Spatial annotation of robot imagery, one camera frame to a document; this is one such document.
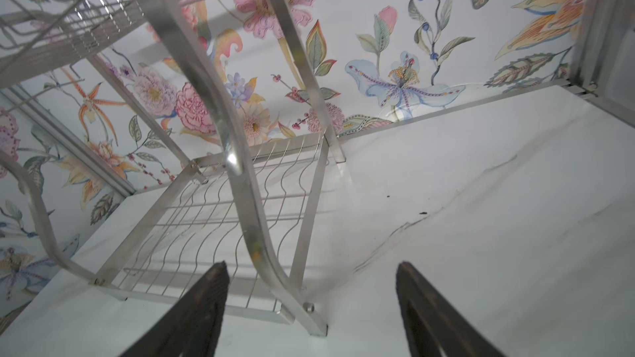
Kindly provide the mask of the stainless steel dish rack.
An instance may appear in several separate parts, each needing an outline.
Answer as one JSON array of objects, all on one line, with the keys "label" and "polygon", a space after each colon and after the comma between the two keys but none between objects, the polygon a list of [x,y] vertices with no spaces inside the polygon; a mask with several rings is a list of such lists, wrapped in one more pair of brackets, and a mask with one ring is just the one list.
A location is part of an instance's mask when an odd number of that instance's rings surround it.
[{"label": "stainless steel dish rack", "polygon": [[121,22],[126,19],[143,18],[152,25],[180,70],[193,85],[217,128],[223,148],[222,153],[214,157],[189,160],[182,173],[160,196],[153,208],[120,244],[99,272],[92,273],[63,254],[54,236],[41,191],[26,169],[7,154],[2,154],[1,164],[17,179],[28,196],[31,215],[48,257],[62,269],[105,289],[111,286],[132,251],[140,248],[142,240],[149,234],[150,227],[158,223],[167,205],[175,199],[177,193],[183,191],[185,185],[193,179],[203,178],[203,168],[215,167],[220,175],[228,178],[232,188],[237,221],[241,227],[242,240],[258,277],[279,301],[281,305],[279,312],[283,321],[298,322],[310,335],[325,337],[328,332],[327,323],[302,295],[301,288],[327,157],[332,156],[338,163],[344,162],[346,157],[309,64],[306,50],[294,25],[289,3],[287,0],[270,1],[289,45],[295,67],[308,90],[309,102],[317,113],[322,127],[319,133],[289,139],[284,149],[279,149],[273,144],[268,145],[269,152],[275,157],[284,157],[294,152],[300,153],[310,147],[316,147],[320,151],[290,271],[283,269],[271,241],[264,201],[255,173],[258,157],[246,142],[246,134],[240,126],[233,105],[223,92],[218,73],[203,53],[193,32],[187,28],[185,19],[180,15],[180,0],[128,0],[116,11],[111,11],[108,5],[102,5],[100,8],[102,22],[92,26],[86,32],[79,32],[67,26],[66,15],[61,13],[51,18],[50,25],[64,32],[63,40],[46,44],[41,36],[37,36],[18,52],[5,56],[1,60],[1,85],[6,89],[38,74],[82,59],[96,60],[96,50],[99,45],[121,36],[118,30]]}]

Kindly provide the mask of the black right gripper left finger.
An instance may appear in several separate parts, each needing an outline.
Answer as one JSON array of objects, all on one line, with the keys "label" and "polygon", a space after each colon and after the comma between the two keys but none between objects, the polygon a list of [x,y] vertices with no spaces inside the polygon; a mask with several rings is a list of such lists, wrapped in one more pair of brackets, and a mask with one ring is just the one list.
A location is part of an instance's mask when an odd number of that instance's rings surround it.
[{"label": "black right gripper left finger", "polygon": [[213,356],[223,325],[230,277],[216,263],[124,356]]}]

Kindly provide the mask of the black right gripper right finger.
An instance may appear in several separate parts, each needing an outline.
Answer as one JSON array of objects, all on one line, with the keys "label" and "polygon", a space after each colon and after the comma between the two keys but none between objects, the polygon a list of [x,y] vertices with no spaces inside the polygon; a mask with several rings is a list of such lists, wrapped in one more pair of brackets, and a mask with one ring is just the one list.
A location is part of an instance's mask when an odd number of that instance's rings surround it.
[{"label": "black right gripper right finger", "polygon": [[400,263],[396,292],[412,356],[501,356],[410,263]]}]

